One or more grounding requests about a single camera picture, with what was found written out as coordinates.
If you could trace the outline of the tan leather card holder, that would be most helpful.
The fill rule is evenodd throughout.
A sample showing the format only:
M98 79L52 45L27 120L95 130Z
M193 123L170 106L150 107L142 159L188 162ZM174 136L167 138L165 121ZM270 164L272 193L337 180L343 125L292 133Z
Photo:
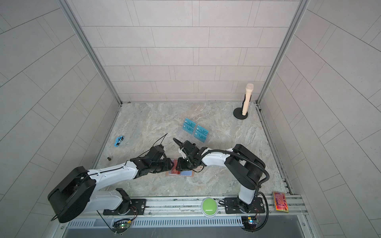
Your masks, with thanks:
M195 171L193 170L190 170L190 171L180 171L180 175L176 175L176 176L184 176L184 177L193 177L195 175Z

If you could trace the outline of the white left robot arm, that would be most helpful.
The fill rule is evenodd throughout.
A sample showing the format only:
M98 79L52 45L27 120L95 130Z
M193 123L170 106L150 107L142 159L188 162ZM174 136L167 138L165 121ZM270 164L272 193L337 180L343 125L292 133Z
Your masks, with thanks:
M165 155L163 145L154 146L141 157L103 169L74 168L48 195L54 219L66 223L82 213L114 210L125 214L129 197L123 189L107 192L103 188L124 180L133 180L148 173L170 171L174 163Z

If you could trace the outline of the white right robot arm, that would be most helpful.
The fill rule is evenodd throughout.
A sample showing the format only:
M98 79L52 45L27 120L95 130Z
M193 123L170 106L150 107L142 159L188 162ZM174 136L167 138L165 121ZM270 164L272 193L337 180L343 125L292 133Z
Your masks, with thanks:
M180 142L174 139L182 155L177 162L176 170L190 171L199 166L221 166L227 168L240 183L237 198L226 198L224 206L236 213L265 213L265 196L259 198L261 185L269 180L265 163L241 144L234 148L221 150L203 147L189 141Z

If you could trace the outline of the clear acrylic card stand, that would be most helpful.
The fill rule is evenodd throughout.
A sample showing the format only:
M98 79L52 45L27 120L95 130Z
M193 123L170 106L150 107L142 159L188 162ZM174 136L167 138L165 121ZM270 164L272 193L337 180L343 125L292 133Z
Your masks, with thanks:
M193 122L192 120L185 118L183 125L179 129L176 138L185 142L186 140L195 143L198 148L206 147L208 142L210 131Z

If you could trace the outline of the red patterned card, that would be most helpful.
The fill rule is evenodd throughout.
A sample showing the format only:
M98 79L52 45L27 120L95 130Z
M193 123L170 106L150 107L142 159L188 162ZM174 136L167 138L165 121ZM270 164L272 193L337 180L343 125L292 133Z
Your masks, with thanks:
M282 192L273 192L274 207L276 211L279 212L289 212L286 196Z

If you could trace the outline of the green push button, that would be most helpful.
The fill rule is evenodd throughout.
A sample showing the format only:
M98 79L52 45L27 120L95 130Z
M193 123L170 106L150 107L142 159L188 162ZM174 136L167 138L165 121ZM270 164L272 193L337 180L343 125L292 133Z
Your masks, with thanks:
M218 212L218 205L216 200L211 197L205 198L201 203L201 212L205 217L212 218Z

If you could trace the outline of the blue toy car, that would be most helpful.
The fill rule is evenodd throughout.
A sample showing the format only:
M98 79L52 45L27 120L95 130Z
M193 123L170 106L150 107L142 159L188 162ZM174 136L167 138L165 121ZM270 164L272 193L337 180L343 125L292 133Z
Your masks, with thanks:
M118 147L121 144L121 142L124 140L124 138L125 138L124 136L117 137L114 146Z

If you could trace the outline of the beige microphone on black stand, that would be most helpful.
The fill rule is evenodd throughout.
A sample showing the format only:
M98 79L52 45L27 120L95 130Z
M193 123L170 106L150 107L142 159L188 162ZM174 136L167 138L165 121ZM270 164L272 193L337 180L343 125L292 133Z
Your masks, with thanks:
M248 109L249 109L249 104L252 96L252 92L254 90L254 85L252 83L248 83L246 85L246 93L245 93L245 98L242 104L241 108L236 108L233 111L233 116L239 120L244 120L248 117Z

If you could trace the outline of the left circuit board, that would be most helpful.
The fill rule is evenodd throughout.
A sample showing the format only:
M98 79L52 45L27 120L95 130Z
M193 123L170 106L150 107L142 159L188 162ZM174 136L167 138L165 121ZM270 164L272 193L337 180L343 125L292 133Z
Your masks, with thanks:
M121 234L121 233L125 232L127 229L129 229L131 224L132 224L131 219L128 219L128 218L121 219L121 220L114 222L112 228L115 230L115 232L117 234Z

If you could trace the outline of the circuit board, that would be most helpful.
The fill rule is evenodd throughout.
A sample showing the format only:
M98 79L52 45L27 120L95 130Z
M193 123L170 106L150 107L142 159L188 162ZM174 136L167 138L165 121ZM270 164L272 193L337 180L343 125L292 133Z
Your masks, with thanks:
M257 228L257 225L258 225L257 217L242 216L241 220L242 220L243 230L254 231Z
M121 219L121 220L114 222L112 228L115 230L115 232L117 234L121 234L121 233L125 232L127 229L129 229L131 224L132 224L131 219L128 219L128 218Z

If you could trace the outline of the right circuit board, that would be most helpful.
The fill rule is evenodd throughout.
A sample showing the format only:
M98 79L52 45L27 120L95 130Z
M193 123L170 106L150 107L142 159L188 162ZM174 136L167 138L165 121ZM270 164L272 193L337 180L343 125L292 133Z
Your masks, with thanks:
M258 225L257 217L242 216L241 220L242 220L243 230L254 231L257 228L257 225Z

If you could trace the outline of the aluminium rail base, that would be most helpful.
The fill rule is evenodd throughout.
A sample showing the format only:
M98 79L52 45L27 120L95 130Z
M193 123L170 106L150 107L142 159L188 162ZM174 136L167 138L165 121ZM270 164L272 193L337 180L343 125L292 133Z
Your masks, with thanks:
M201 203L205 197L146 197L134 198L132 207L125 215L114 211L89 212L76 219L59 224L57 230L64 233L67 229L106 229L110 230L114 222L121 219L131 219L130 228L180 228L180 227L241 227L242 216L257 217L258 225L270 224L270 219L287 218L295 216L298 225L305 225L307 208L301 196L287 195L286 200L289 212L275 210L272 195L267 195L263 200L265 213L236 213L235 210L226 208L226 198L217 196L218 212L212 218L205 217L201 212Z

